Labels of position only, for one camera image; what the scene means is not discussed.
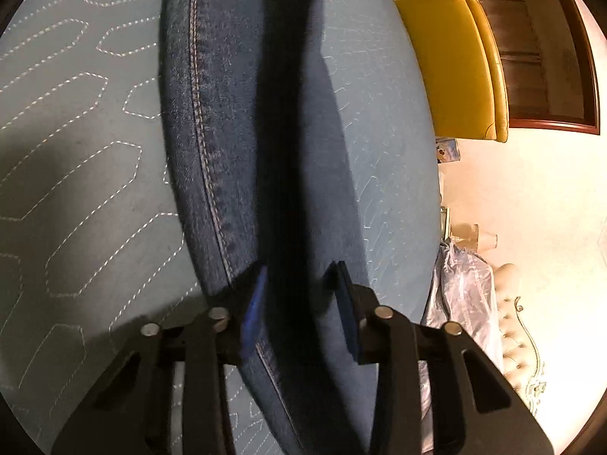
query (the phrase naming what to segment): jeans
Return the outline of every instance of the jeans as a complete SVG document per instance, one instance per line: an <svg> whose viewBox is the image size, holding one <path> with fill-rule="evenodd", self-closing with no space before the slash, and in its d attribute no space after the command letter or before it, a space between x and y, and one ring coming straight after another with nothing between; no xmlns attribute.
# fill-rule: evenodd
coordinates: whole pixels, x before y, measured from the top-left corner
<svg viewBox="0 0 607 455"><path fill-rule="evenodd" d="M241 367L289 454L362 454L376 371L347 351L332 261L368 284L322 0L165 0L161 93L187 245L209 305L267 265Z"/></svg>

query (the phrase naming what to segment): black clamp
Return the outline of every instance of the black clamp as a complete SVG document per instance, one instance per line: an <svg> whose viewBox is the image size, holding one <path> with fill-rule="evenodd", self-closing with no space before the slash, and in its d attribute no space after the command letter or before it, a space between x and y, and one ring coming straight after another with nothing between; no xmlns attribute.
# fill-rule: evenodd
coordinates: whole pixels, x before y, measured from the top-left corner
<svg viewBox="0 0 607 455"><path fill-rule="evenodd" d="M426 361L435 455L552 455L526 405L463 328L411 323L381 306L372 289L334 268L348 349L359 364L379 364L371 455L421 453L418 361Z"/></svg>
<svg viewBox="0 0 607 455"><path fill-rule="evenodd" d="M429 371L435 455L552 455L529 410L459 324L412 324L352 284L343 262L331 271L348 349L359 364L379 364L370 455L421 453L420 360ZM78 405L52 455L169 453L177 361L185 363L183 454L235 455L223 366L238 366L254 348L265 275L262 268L247 296L185 327L144 325Z"/></svg>
<svg viewBox="0 0 607 455"><path fill-rule="evenodd" d="M78 405L52 455L170 453L171 392L180 361L183 454L235 455L223 367L239 366L254 348L265 280L262 267L254 285L187 326L144 325Z"/></svg>

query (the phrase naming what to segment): yellow cushion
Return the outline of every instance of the yellow cushion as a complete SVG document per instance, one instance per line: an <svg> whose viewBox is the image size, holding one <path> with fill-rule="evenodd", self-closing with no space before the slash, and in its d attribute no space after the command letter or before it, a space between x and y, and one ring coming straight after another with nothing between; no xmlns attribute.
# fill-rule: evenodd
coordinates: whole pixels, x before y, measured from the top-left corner
<svg viewBox="0 0 607 455"><path fill-rule="evenodd" d="M465 0L397 0L426 86L436 136L497 138L491 73Z"/></svg>
<svg viewBox="0 0 607 455"><path fill-rule="evenodd" d="M481 36L481 41L483 41L485 55L489 64L489 72L494 90L496 139L498 142L506 142L508 140L509 125L508 92L506 91L506 81L504 80L504 69L502 68L500 51L497 48L489 20L480 2L478 0L465 0L465 2L468 4L472 17L474 17L474 22Z"/></svg>

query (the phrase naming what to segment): quilted mattress cover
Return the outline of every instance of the quilted mattress cover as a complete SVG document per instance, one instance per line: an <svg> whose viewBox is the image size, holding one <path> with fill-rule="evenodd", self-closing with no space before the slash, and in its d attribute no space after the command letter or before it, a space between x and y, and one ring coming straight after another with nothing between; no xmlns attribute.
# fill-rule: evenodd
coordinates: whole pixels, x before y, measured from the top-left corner
<svg viewBox="0 0 607 455"><path fill-rule="evenodd" d="M161 1L24 0L0 38L0 391L47 453L134 319L205 308L166 168ZM419 321L440 228L415 54L392 0L325 12L370 282ZM226 377L238 453L281 453L238 371Z"/></svg>

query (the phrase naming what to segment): white ornate furniture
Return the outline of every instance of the white ornate furniture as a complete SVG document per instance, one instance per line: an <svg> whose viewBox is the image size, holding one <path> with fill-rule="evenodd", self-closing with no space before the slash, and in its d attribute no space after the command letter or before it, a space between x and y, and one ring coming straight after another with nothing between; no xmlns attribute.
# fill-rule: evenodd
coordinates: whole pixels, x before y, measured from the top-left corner
<svg viewBox="0 0 607 455"><path fill-rule="evenodd" d="M516 265L508 263L498 268L494 276L504 349L504 376L535 416L546 383L538 348L520 317L523 311L519 304L520 271Z"/></svg>

